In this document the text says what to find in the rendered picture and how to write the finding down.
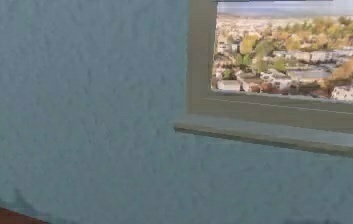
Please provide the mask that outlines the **grey framed window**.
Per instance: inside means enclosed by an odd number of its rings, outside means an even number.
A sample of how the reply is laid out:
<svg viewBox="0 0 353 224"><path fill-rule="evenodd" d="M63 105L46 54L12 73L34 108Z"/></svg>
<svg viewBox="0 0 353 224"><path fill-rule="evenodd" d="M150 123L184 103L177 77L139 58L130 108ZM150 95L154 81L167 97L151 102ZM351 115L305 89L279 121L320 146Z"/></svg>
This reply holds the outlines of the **grey framed window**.
<svg viewBox="0 0 353 224"><path fill-rule="evenodd" d="M217 0L189 0L186 113L195 135L353 158L353 103L211 89Z"/></svg>

